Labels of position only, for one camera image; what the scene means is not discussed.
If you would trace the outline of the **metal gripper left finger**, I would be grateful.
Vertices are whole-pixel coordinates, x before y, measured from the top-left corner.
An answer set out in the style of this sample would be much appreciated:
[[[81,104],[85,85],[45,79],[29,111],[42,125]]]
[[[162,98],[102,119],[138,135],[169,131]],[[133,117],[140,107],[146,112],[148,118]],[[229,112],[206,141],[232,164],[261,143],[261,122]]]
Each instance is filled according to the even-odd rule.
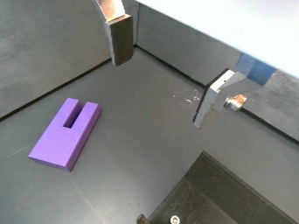
[[[133,56],[133,17],[125,12],[121,0],[91,0],[101,16],[109,53],[117,67]]]

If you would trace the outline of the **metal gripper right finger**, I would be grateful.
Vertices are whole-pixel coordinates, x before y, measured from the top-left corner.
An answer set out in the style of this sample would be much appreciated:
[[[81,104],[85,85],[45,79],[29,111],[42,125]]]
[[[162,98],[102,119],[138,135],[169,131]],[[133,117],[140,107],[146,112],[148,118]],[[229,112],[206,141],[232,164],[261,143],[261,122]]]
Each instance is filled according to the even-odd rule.
[[[261,88],[274,71],[272,66],[241,53],[234,69],[225,69],[206,86],[192,119],[193,125],[197,128],[202,125],[212,110],[220,112],[229,108],[238,111],[246,101],[244,93]]]

